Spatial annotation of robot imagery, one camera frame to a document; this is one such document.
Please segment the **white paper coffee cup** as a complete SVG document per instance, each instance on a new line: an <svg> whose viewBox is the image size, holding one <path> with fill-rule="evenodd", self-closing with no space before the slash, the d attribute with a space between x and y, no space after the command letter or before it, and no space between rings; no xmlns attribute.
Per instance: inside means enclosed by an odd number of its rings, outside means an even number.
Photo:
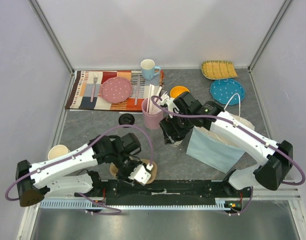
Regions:
<svg viewBox="0 0 306 240"><path fill-rule="evenodd" d="M172 145L173 147L178 147L178 146L181 145L181 143L182 143L182 141L176 141L176 142L173 142L171 145Z"/></svg>

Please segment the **brown cardboard cup carrier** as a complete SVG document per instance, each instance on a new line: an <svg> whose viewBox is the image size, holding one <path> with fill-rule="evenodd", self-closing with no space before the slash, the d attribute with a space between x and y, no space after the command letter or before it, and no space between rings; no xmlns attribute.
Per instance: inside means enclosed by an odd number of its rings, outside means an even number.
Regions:
<svg viewBox="0 0 306 240"><path fill-rule="evenodd" d="M149 160L148 159L140 159L140 161L143 164L149 165ZM144 185L151 184L156 179L158 166L155 162L153 162L152 165L153 165L153 167L150 169L150 173L149 173L150 178L144 183ZM109 171L110 171L112 176L114 176L116 179L118 178L118 176L117 176L118 168L116 168L116 166L113 163L110 164Z"/></svg>

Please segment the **light blue paper bag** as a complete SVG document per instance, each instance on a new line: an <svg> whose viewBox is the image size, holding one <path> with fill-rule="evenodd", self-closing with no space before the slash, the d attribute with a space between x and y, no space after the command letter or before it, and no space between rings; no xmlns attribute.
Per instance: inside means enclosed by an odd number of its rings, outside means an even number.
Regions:
<svg viewBox="0 0 306 240"><path fill-rule="evenodd" d="M245 151L227 138L202 127L194 127L186 154L214 169L228 173Z"/></svg>

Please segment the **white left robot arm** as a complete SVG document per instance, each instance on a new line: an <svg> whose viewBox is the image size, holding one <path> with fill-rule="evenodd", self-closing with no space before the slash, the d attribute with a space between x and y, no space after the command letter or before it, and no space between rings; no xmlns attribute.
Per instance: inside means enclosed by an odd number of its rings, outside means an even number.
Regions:
<svg viewBox="0 0 306 240"><path fill-rule="evenodd" d="M38 163L22 160L17 163L15 179L21 207L29 207L53 194L88 193L99 196L103 185L97 174L86 174L83 179L68 177L68 174L101 164L113 164L118 180L133 184L146 183L141 174L146 163L136 158L141 144L134 133L122 137L101 135L76 150Z"/></svg>

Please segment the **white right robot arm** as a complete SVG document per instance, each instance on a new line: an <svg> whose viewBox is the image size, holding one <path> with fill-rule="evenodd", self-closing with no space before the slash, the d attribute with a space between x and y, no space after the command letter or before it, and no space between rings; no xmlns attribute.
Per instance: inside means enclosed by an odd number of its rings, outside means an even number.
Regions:
<svg viewBox="0 0 306 240"><path fill-rule="evenodd" d="M159 123L167 143L178 143L191 129L200 127L228 139L256 161L253 166L236 169L226 175L222 191L228 197L235 196L246 187L262 186L276 191L294 165L290 142L264 137L214 101L201 104L186 91L177 98L167 97L153 103L167 112Z"/></svg>

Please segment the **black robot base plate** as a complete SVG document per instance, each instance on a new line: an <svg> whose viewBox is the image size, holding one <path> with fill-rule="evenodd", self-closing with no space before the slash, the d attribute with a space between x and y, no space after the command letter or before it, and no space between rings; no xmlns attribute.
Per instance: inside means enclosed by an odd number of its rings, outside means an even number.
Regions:
<svg viewBox="0 0 306 240"><path fill-rule="evenodd" d="M108 180L102 184L111 206L200 206L214 205L216 199L251 196L250 187L236 190L226 182L212 180L155 180L147 185Z"/></svg>

